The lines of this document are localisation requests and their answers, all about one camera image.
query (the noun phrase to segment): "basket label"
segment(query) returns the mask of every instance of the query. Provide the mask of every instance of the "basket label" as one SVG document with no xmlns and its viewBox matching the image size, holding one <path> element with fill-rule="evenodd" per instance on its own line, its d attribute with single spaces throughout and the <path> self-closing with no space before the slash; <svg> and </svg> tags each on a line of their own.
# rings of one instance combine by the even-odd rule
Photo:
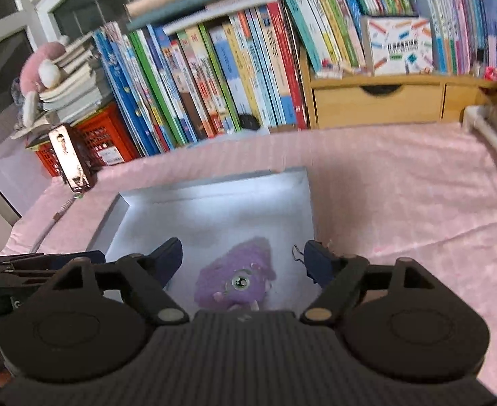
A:
<svg viewBox="0 0 497 406">
<path fill-rule="evenodd" d="M 109 148 L 102 149 L 98 151 L 98 155 L 107 166 L 116 165 L 125 161 L 116 146 L 110 146 Z"/>
</svg>

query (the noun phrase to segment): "bookshelf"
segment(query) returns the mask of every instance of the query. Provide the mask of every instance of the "bookshelf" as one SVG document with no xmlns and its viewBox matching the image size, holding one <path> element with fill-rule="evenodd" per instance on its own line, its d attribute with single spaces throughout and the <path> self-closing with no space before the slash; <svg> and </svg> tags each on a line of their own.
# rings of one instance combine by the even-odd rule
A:
<svg viewBox="0 0 497 406">
<path fill-rule="evenodd" d="M 469 105 L 497 101 L 497 83 L 436 74 L 315 78 L 306 52 L 299 65 L 312 129 L 461 121 Z"/>
</svg>

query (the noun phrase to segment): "purple stuffed monster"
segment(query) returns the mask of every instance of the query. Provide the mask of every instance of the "purple stuffed monster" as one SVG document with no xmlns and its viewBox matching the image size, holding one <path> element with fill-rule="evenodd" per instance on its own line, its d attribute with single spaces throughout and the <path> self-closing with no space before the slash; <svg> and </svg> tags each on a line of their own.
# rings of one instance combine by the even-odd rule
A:
<svg viewBox="0 0 497 406">
<path fill-rule="evenodd" d="M 201 269 L 194 300 L 210 310 L 257 310 L 275 278 L 269 241 L 252 238 Z"/>
</svg>

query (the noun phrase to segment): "pink tablecloth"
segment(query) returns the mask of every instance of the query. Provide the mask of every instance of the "pink tablecloth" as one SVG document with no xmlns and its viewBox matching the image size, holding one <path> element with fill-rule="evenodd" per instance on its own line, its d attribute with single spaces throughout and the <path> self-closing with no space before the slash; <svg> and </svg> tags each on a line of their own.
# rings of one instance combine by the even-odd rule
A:
<svg viewBox="0 0 497 406">
<path fill-rule="evenodd" d="M 288 166 L 309 170 L 318 240 L 375 263 L 412 256 L 485 318 L 491 344 L 480 379 L 497 393 L 497 164 L 458 124 L 255 137 L 108 168 L 41 251 L 85 250 L 119 191 Z M 3 254 L 27 252 L 70 195 L 54 181 Z"/>
</svg>

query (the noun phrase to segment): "orange plastic basket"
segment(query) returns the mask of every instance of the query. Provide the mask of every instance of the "orange plastic basket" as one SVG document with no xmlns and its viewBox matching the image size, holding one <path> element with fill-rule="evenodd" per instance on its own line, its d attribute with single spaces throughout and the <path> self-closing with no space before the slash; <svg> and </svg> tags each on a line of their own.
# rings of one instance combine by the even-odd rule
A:
<svg viewBox="0 0 497 406">
<path fill-rule="evenodd" d="M 120 118 L 115 102 L 109 103 L 95 115 L 77 124 L 74 130 L 80 134 L 85 142 L 93 168 L 106 166 L 108 163 L 129 162 L 139 157 L 125 124 Z M 108 150 L 107 152 L 113 153 L 113 155 L 118 152 L 122 160 L 115 156 L 113 158 L 106 157 L 104 160 L 102 157 L 104 150 Z M 38 147 L 36 155 L 52 177 L 60 175 L 57 156 L 49 141 Z"/>
</svg>

